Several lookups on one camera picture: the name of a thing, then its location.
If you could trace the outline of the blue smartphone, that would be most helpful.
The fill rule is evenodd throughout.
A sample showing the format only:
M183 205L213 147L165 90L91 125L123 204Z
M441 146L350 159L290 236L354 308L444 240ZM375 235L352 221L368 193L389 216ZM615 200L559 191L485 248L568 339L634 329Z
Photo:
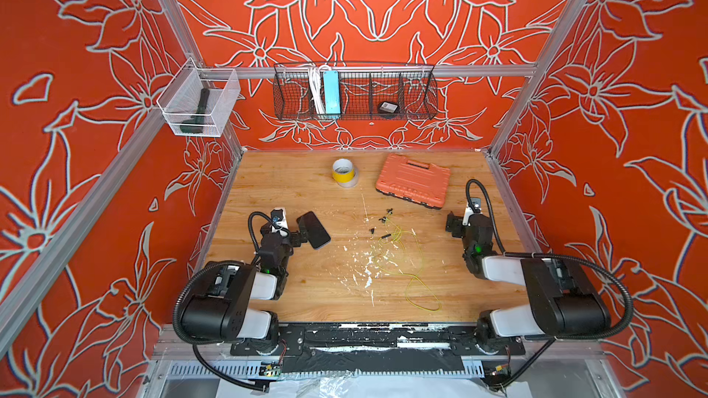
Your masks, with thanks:
M315 250L331 243L331 236L313 211L298 217L297 223L302 240L307 241Z

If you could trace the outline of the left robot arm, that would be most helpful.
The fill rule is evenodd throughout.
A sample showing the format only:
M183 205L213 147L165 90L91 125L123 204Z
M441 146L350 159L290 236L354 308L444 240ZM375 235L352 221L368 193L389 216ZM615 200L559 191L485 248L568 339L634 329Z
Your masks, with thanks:
M248 217L254 245L250 263L220 261L205 265L188 280L173 309L173 329L194 346L272 340L278 317L250 306L253 300L275 301L289 277L288 264L299 233L288 228L284 208Z

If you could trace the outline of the green wired earphones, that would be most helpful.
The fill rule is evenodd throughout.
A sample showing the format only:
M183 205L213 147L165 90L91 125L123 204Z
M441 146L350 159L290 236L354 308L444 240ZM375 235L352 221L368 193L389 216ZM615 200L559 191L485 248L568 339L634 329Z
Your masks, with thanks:
M419 234L403 228L393 208L387 208L378 222L382 232L372 239L370 265L377 274L401 284L402 298L411 307L426 313L442 311L442 300L422 277L426 261Z

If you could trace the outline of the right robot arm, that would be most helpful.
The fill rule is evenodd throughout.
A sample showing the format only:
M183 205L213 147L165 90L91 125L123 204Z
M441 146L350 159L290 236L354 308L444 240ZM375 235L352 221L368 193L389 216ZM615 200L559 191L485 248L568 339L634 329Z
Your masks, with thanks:
M489 192L477 179L466 182L464 215L449 214L445 230L462 241L462 257L472 276L523 287L527 293L524 305L479 315L476 339L481 344L528 336L552 341L605 339L623 332L634 318L630 290L604 267L563 254L508 252ZM619 291L622 313L617 321L589 280L588 270Z

